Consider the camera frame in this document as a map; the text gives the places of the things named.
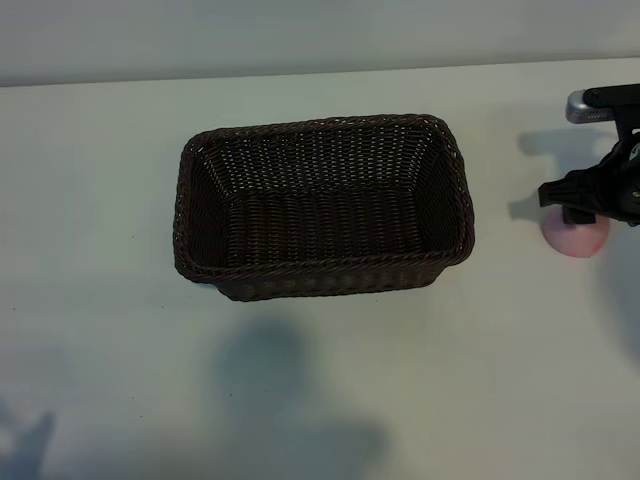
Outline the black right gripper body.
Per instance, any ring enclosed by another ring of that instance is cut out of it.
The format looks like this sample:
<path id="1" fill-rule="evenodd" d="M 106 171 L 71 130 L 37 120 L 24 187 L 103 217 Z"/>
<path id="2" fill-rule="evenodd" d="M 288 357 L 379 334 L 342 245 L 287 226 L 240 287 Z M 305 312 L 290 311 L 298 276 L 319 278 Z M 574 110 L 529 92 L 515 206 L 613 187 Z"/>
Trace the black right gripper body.
<path id="1" fill-rule="evenodd" d="M 639 133 L 617 128 L 618 139 L 599 164 L 602 216 L 639 224 Z"/>

